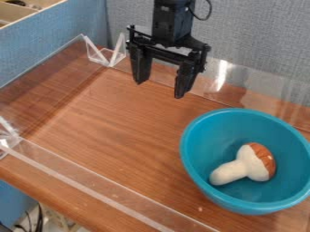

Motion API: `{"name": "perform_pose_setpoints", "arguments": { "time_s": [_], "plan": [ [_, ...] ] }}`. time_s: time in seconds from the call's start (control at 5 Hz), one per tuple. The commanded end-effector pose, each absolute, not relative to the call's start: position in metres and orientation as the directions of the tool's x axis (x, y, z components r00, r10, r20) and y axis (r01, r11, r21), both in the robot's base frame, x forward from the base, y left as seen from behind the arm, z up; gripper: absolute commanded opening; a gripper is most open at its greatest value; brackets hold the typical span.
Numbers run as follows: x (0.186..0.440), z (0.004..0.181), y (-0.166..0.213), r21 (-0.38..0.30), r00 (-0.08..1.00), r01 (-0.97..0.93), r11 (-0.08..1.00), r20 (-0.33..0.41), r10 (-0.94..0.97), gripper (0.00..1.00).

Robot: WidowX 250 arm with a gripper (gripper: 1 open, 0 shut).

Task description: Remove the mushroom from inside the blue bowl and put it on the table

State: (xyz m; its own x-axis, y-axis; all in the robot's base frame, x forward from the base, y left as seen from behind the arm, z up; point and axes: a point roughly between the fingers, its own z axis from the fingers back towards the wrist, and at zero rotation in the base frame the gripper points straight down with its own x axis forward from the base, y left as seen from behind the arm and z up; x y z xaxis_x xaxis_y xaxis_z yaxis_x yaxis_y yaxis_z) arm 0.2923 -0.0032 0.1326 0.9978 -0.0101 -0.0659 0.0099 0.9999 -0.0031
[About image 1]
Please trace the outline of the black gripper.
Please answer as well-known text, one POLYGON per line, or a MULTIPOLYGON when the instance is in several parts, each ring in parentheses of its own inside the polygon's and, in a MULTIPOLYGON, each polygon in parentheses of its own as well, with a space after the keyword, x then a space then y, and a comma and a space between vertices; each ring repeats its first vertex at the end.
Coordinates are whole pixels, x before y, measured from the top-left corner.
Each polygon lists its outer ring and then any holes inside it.
POLYGON ((211 46, 198 41, 191 34, 186 34, 177 40, 167 36, 159 37, 147 34, 145 28, 129 25, 130 39, 127 49, 130 52, 134 80, 138 84, 149 80, 153 59, 179 65, 177 71, 174 96, 185 97, 191 90, 198 73, 205 71, 207 52, 211 46))

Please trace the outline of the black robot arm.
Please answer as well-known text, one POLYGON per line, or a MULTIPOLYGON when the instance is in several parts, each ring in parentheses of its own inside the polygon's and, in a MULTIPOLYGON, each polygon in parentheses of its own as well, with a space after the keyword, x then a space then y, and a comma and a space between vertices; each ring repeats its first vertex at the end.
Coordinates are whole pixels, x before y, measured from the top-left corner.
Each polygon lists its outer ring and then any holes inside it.
POLYGON ((198 74, 205 71, 211 46, 191 36, 193 18, 206 21, 213 11, 201 18, 195 15, 197 0, 154 0, 151 34, 134 24, 127 26, 126 42, 131 68, 138 84, 149 80, 153 59, 179 66, 174 82, 174 97, 181 99, 191 90, 198 74))

